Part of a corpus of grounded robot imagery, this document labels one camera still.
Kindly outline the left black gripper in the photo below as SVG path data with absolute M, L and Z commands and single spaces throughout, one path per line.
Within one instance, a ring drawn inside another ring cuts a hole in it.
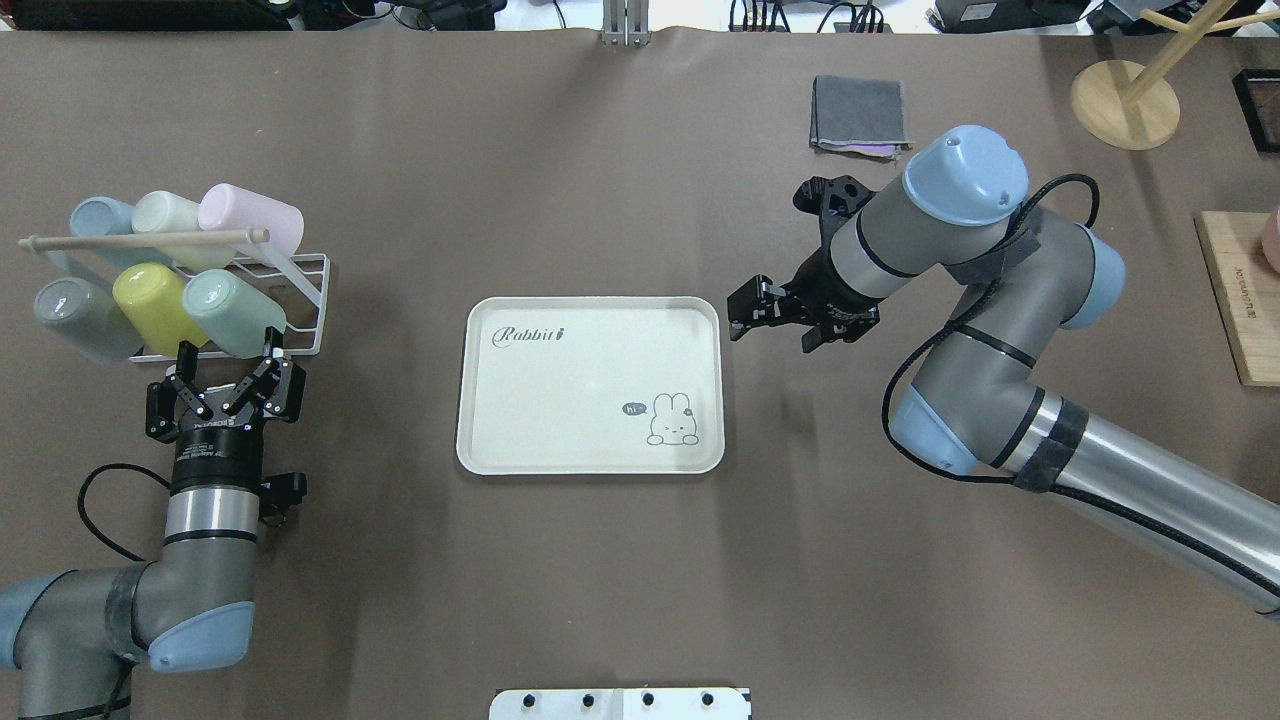
M 262 356 L 239 383 L 197 389 L 198 347 L 178 345 L 174 369 L 148 384 L 145 432 L 175 446 L 172 491 L 225 486 L 259 491 L 264 428 L 269 421 L 297 421 L 306 377 L 282 375 L 284 334 L 266 328 Z

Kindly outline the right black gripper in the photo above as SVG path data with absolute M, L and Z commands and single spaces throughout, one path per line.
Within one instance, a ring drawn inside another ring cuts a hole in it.
M 746 281 L 727 297 L 727 318 L 731 342 L 760 327 L 806 325 L 801 350 L 810 354 L 823 345 L 859 341 L 879 323 L 881 313 L 876 299 L 841 279 L 829 251 L 818 249 L 782 286 L 767 275 Z

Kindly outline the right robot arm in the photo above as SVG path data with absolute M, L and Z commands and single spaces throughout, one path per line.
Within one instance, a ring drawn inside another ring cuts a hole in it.
M 879 305 L 933 266 L 964 288 L 945 324 L 896 370 L 881 421 L 890 443 L 950 480 L 1062 498 L 1091 520 L 1219 583 L 1277 619 L 1277 506 L 1096 416 L 1030 380 L 1057 331 L 1101 319 L 1126 269 L 1089 222 L 1042 206 L 1020 154 L 983 126 L 957 126 L 873 191 L 814 177 L 794 195 L 820 243 L 777 284 L 746 281 L 727 299 L 731 340 L 764 325 L 806 327 L 803 350 L 860 340 Z

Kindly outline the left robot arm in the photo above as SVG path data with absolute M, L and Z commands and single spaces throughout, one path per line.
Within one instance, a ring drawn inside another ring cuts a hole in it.
M 127 719 L 131 675 L 228 667 L 250 648 L 259 527 L 302 502 L 307 480 L 262 471 L 264 428 L 296 421 L 306 373 L 266 328 L 256 368 L 197 388 L 182 342 L 147 388 L 146 434 L 173 445 L 157 561 L 68 570 L 3 591 L 3 666 L 23 675 L 22 719 Z

